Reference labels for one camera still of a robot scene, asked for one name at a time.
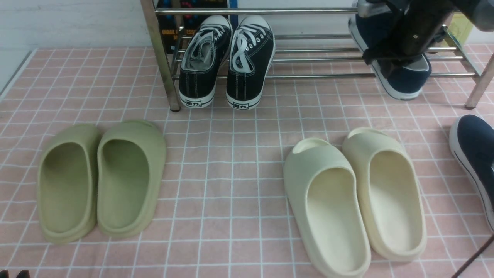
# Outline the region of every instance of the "pink tile floor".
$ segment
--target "pink tile floor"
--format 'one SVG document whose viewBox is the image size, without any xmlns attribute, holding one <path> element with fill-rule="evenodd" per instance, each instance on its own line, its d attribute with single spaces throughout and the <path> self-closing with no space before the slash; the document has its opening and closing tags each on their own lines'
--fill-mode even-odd
<svg viewBox="0 0 494 278">
<path fill-rule="evenodd" d="M 481 66 L 494 46 L 467 50 Z M 350 70 L 370 71 L 361 63 L 274 65 L 277 74 Z M 150 48 L 39 50 L 0 102 L 0 269 L 29 269 L 37 278 L 319 277 L 285 197 L 283 160 L 302 138 L 340 146 L 350 129 L 372 126 L 403 143 L 413 159 L 428 243 L 409 264 L 373 253 L 366 277 L 450 277 L 491 234 L 448 147 L 458 116 L 494 124 L 494 86 L 477 109 L 463 109 L 473 86 L 471 79 L 431 79 L 419 98 L 400 102 L 374 79 L 271 81 L 256 110 L 238 112 L 228 107 L 223 83 L 213 107 L 171 113 Z M 124 240 L 95 228 L 70 244 L 45 242 L 35 201 L 43 144 L 74 123 L 104 131 L 131 118 L 156 123 L 168 145 L 151 225 Z M 493 248 L 463 275 L 493 276 Z"/>
</svg>

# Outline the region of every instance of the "black box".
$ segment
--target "black box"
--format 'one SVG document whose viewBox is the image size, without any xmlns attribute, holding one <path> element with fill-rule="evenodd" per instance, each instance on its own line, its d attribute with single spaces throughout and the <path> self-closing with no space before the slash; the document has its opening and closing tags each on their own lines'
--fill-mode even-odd
<svg viewBox="0 0 494 278">
<path fill-rule="evenodd" d="M 182 0 L 180 1 L 180 7 L 228 8 L 228 0 Z M 171 8 L 171 0 L 159 0 L 156 8 Z M 185 35 L 194 35 L 199 25 L 208 17 L 208 15 L 184 15 Z M 165 44 L 165 51 L 168 54 L 172 54 L 178 37 L 175 17 L 173 15 L 158 15 L 158 22 L 162 40 Z"/>
</svg>

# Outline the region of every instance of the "shoe sole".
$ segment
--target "shoe sole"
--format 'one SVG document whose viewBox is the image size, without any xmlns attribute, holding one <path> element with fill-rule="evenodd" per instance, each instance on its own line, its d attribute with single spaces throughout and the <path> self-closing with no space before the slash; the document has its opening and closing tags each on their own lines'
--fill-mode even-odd
<svg viewBox="0 0 494 278">
<path fill-rule="evenodd" d="M 230 30 L 232 31 L 232 36 L 233 36 L 232 23 L 230 22 L 230 20 L 227 20 L 227 21 L 228 21 L 228 25 L 230 26 Z M 214 94 L 216 92 L 216 82 L 218 80 L 219 69 L 223 66 L 223 64 L 227 60 L 229 53 L 230 53 L 230 47 L 228 47 L 228 49 L 226 50 L 225 57 L 223 57 L 223 60 L 221 61 L 220 65 L 218 67 L 218 72 L 216 73 L 216 79 L 214 81 L 213 89 L 206 96 L 200 97 L 200 98 L 187 97 L 186 95 L 182 94 L 182 92 L 180 91 L 180 88 L 178 89 L 178 95 L 180 96 L 180 101 L 182 101 L 183 105 L 185 105 L 186 107 L 189 107 L 189 108 L 204 108 L 206 106 L 209 106 L 212 103 L 213 98 L 214 98 Z"/>
<path fill-rule="evenodd" d="M 450 150 L 453 154 L 454 158 L 458 161 L 458 163 L 465 169 L 467 172 L 467 177 L 472 184 L 475 185 L 475 191 L 480 195 L 480 199 L 482 200 L 482 205 L 484 208 L 484 213 L 486 216 L 487 223 L 489 224 L 489 228 L 494 231 L 494 211 L 491 204 L 491 200 L 489 199 L 489 195 L 487 194 L 484 185 L 480 181 L 479 176 L 473 169 L 470 162 L 466 158 L 465 153 L 461 150 L 459 141 L 458 141 L 458 123 L 459 118 L 452 126 L 450 130 Z"/>
<path fill-rule="evenodd" d="M 245 100 L 245 101 L 236 100 L 236 99 L 232 98 L 227 92 L 226 93 L 226 99 L 227 99 L 230 107 L 232 107 L 233 109 L 236 109 L 236 110 L 246 111 L 246 110 L 252 110 L 258 106 L 259 102 L 261 101 L 262 91 L 264 90 L 264 84 L 266 81 L 266 76 L 268 75 L 269 69 L 271 68 L 271 65 L 273 64 L 273 58 L 275 56 L 275 53 L 276 53 L 276 43 L 275 43 L 274 37 L 273 37 L 273 53 L 271 53 L 269 65 L 268 65 L 268 68 L 266 69 L 266 73 L 264 74 L 264 81 L 262 83 L 261 92 L 255 98 L 250 99 L 250 100 Z"/>
<path fill-rule="evenodd" d="M 357 28 L 357 16 L 352 15 L 352 17 L 348 20 L 348 30 L 350 31 L 350 35 L 353 38 L 353 41 L 357 43 L 357 47 L 359 50 L 364 53 L 364 51 L 369 48 L 362 38 L 359 33 L 359 29 Z M 371 64 L 372 68 L 374 69 L 374 73 L 376 74 L 377 78 L 381 82 L 381 85 L 384 87 L 384 90 L 386 93 L 397 100 L 412 100 L 418 97 L 422 89 L 414 92 L 414 93 L 400 93 L 399 91 L 393 89 L 389 82 L 384 78 L 384 76 L 381 73 L 381 67 L 379 66 L 379 63 L 374 60 Z"/>
</svg>

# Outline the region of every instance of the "white wall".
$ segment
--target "white wall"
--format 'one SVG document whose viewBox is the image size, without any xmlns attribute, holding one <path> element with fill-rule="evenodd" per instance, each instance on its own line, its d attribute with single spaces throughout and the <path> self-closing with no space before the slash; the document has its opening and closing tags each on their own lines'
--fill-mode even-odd
<svg viewBox="0 0 494 278">
<path fill-rule="evenodd" d="M 351 3 L 352 0 L 239 0 L 239 7 L 350 7 Z M 266 18 L 277 34 L 348 32 L 346 15 Z M 474 30 L 469 42 L 493 43 L 494 33 Z M 139 0 L 0 0 L 0 48 L 149 45 Z"/>
<path fill-rule="evenodd" d="M 139 0 L 0 0 L 0 47 L 150 46 Z"/>
</svg>

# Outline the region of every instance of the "slide sandal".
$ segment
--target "slide sandal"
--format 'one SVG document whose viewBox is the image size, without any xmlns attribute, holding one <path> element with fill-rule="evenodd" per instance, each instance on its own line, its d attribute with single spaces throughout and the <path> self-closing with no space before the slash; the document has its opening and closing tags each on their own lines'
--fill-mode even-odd
<svg viewBox="0 0 494 278">
<path fill-rule="evenodd" d="M 55 135 L 41 154 L 37 202 L 44 238 L 77 240 L 96 225 L 96 153 L 100 132 L 80 124 Z"/>
<path fill-rule="evenodd" d="M 343 142 L 357 176 L 357 195 L 370 245 L 392 261 L 424 251 L 427 234 L 415 170 L 405 149 L 385 133 L 357 128 Z"/>
<path fill-rule="evenodd" d="M 98 226 L 114 237 L 129 237 L 153 219 L 165 166 L 162 133 L 144 120 L 108 130 L 98 147 Z"/>
<path fill-rule="evenodd" d="M 283 178 L 312 264 L 327 277 L 361 277 L 371 249 L 343 154 L 322 139 L 304 139 L 288 155 Z"/>
</svg>

